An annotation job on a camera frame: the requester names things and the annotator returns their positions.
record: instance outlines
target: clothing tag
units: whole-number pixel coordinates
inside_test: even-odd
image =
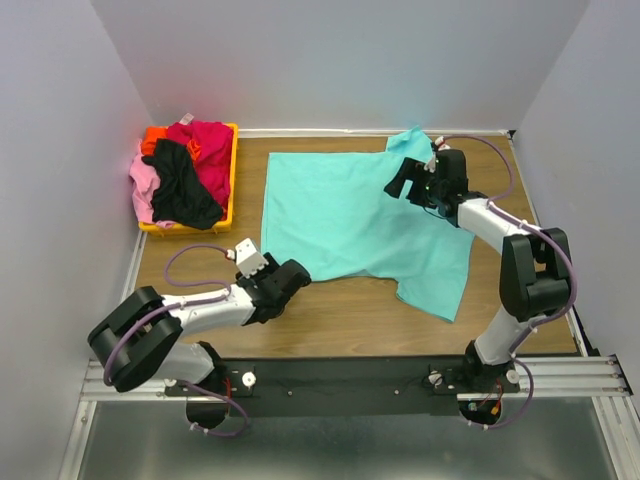
[[[193,120],[193,115],[191,115],[190,113],[185,113],[184,117],[182,117],[178,123],[181,123],[182,125],[189,125],[191,123],[191,120]]]

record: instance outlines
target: pile of clothes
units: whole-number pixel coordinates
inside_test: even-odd
[[[207,230],[225,218],[232,147],[233,129],[220,122],[147,128],[129,170],[138,220]]]

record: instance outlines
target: pink cloth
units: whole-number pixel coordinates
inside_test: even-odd
[[[153,223],[153,207],[151,199],[153,192],[160,186],[160,177],[156,173],[155,168],[147,165],[142,161],[142,152],[140,151],[140,142],[138,142],[138,152],[133,157],[131,167],[129,168],[129,176],[133,179],[133,209],[136,211],[138,221],[144,223]],[[156,223],[161,228],[169,228],[175,222],[161,221]]]
[[[174,123],[167,129],[167,138],[182,145],[194,140],[200,146],[200,154],[193,159],[198,179],[226,211],[231,193],[233,129],[220,122],[194,120],[189,125]]]

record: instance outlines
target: wooden table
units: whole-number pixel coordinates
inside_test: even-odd
[[[513,163],[507,140],[504,137],[492,140],[508,152]],[[216,236],[150,236],[137,286],[153,285],[161,294],[206,291],[207,287],[181,289],[165,283],[162,270],[173,253],[196,242],[233,247],[246,237],[260,241],[270,152],[378,152],[384,150],[385,143],[386,138],[380,137],[241,139],[232,231]],[[450,143],[465,151],[470,189],[493,195],[507,187],[506,169],[490,149],[470,140]],[[515,192],[498,203],[514,215],[532,220],[519,178]],[[281,317],[265,325],[221,328],[187,340],[208,341],[227,357],[460,354],[470,340],[484,331],[500,305],[499,271],[499,255],[476,238],[469,280],[453,324],[402,303],[395,296],[393,280],[345,278],[306,287]],[[198,250],[177,260],[171,273],[181,281],[231,280],[235,268],[217,252]],[[523,345],[522,352],[575,351],[567,322],[558,320],[539,330]]]

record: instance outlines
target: gray wall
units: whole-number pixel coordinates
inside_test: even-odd
[[[638,21],[637,0],[593,0],[515,136],[543,224],[569,233],[587,334],[603,353],[619,354],[636,390]]]
[[[57,478],[136,230],[147,111],[86,0],[0,8],[0,478]]]
[[[519,126],[587,0],[92,0],[155,120]]]

